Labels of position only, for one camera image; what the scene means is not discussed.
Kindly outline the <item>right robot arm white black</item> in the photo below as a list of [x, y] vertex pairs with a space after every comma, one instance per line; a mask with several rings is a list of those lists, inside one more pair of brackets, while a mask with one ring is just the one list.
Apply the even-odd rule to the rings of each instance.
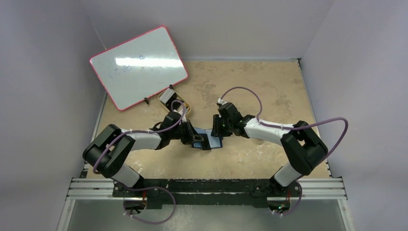
[[283, 147], [288, 163], [271, 178], [270, 189], [281, 196], [289, 185], [302, 176], [309, 175], [328, 154], [328, 148], [305, 121], [294, 125], [269, 123], [257, 120], [254, 115], [242, 116], [232, 103], [217, 103], [213, 136], [235, 136], [268, 141]]

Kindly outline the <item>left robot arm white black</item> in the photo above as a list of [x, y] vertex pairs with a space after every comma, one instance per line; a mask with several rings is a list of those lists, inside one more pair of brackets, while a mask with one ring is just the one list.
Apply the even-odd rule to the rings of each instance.
[[82, 157], [95, 174], [111, 178], [125, 187], [132, 197], [142, 194], [144, 178], [125, 161], [136, 150], [161, 150], [172, 140], [184, 145], [204, 141], [190, 120], [178, 112], [169, 112], [163, 121], [148, 130], [125, 130], [108, 125], [84, 150]]

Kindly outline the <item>blue leather card holder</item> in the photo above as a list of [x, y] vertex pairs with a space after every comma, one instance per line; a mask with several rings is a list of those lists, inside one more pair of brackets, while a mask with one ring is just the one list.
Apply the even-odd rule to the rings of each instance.
[[212, 137], [212, 129], [202, 129], [202, 128], [195, 128], [195, 130], [200, 134], [200, 133], [205, 133], [208, 135], [209, 142], [211, 145], [212, 149], [217, 149], [217, 148], [222, 148], [222, 138], [219, 137]]

